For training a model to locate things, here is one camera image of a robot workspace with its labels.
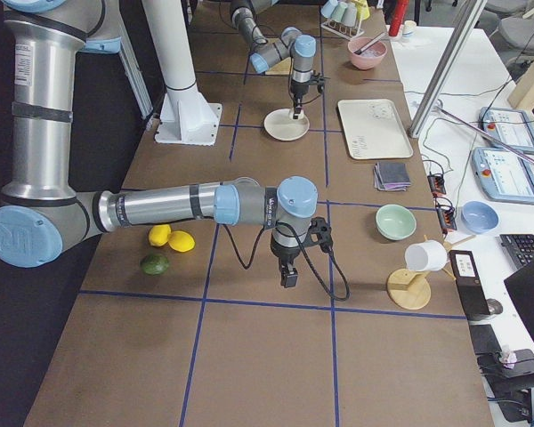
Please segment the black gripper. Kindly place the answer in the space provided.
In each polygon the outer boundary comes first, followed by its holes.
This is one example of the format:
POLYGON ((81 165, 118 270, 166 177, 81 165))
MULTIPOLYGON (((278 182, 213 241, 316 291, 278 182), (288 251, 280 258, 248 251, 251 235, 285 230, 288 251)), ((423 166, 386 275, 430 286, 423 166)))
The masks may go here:
POLYGON ((292 81, 290 92, 293 100, 293 110, 299 112, 302 110, 303 97, 309 92, 309 85, 305 82, 292 81))
POLYGON ((298 272, 294 261, 300 254, 300 248, 298 246, 287 247, 279 243, 271 243, 271 252, 278 258, 280 284, 284 288, 295 287, 298 281, 298 272))

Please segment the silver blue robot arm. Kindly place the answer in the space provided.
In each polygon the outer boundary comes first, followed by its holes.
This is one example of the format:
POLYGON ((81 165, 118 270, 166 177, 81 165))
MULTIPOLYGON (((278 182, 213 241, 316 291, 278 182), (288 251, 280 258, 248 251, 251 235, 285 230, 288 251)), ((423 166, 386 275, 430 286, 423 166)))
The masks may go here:
POLYGON ((317 84, 313 71, 316 41, 295 27, 285 28, 275 41, 269 41, 256 22, 257 15, 275 5, 277 1, 243 0, 230 2, 231 25, 239 32, 250 49, 250 60, 257 73, 264 73, 291 59, 290 97, 293 107, 290 117, 303 116, 303 97, 311 85, 317 84))
MULTIPOLYGON (((231 1, 231 25, 250 48, 262 73, 292 61, 293 107, 281 111, 299 124, 313 74, 315 39, 297 28, 266 39, 256 15, 278 1, 231 1)), ((12 102, 12 181, 2 188, 0 259, 35 268, 89 237, 119 227, 214 219, 219 224, 260 224, 272 230, 271 251, 279 260, 281 285, 296 285, 294 259, 311 240, 318 191, 293 176, 278 187, 250 178, 168 189, 113 194, 76 193, 69 186, 75 59, 78 52, 121 49, 119 1, 2 1, 4 23, 15 37, 12 102)), ((208 103, 198 89, 180 1, 142 1, 163 73, 166 96, 158 142, 213 145, 222 105, 208 103)))

